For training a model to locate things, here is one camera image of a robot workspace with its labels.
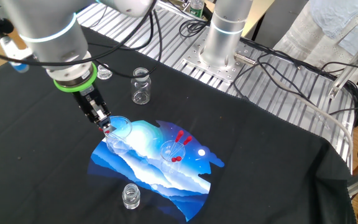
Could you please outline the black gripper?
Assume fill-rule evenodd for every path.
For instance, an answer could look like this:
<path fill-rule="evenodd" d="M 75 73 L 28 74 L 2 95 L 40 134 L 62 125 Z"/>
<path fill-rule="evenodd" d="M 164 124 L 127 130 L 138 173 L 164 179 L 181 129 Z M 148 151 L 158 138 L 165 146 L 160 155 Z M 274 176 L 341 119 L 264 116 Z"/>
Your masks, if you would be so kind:
<path fill-rule="evenodd" d="M 111 112 L 104 102 L 97 86 L 90 85 L 81 91 L 76 91 L 73 96 L 85 116 L 97 124 L 104 134 L 112 133 L 116 128 L 110 123 Z"/>

